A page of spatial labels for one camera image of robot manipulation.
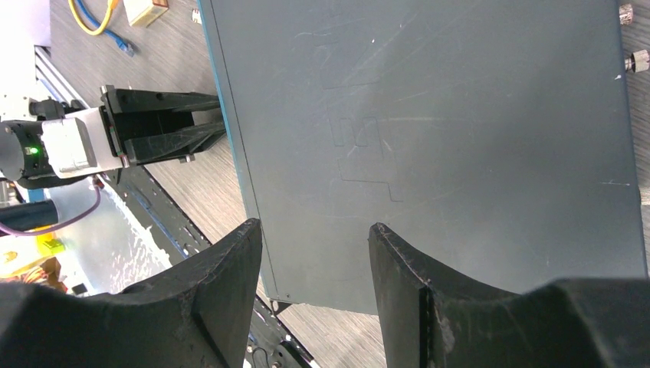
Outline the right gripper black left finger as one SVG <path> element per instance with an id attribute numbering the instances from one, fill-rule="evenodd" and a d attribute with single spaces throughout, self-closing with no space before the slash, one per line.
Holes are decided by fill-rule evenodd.
<path id="1" fill-rule="evenodd" d="M 261 266 L 261 223 L 118 294 L 1 286 L 3 367 L 240 367 Z"/>

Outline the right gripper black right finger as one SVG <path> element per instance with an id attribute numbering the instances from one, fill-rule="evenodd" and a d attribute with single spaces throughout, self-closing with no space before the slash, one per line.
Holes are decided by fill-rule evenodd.
<path id="1" fill-rule="evenodd" d="M 647 367 L 649 282 L 562 278 L 524 294 L 484 284 L 383 223 L 369 258 L 390 367 Z"/>

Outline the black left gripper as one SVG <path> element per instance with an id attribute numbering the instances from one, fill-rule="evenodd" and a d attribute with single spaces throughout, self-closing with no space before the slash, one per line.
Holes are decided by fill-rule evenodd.
<path id="1" fill-rule="evenodd" d="M 226 134 L 223 123 L 203 123 L 172 133 L 133 138 L 131 113 L 214 110 L 220 107 L 215 95 L 116 89 L 113 85 L 101 86 L 100 92 L 108 134 L 123 168 L 184 159 L 210 150 Z"/>

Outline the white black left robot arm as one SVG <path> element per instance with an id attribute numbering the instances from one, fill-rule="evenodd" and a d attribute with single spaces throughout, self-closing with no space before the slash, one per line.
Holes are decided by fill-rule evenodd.
<path id="1" fill-rule="evenodd" d="M 220 106 L 210 94 L 110 86 L 98 107 L 4 94 L 1 178 L 25 189 L 90 179 L 98 207 L 104 173 L 174 159 L 188 162 L 211 149 L 225 135 L 225 125 L 196 123 L 194 115 Z"/>

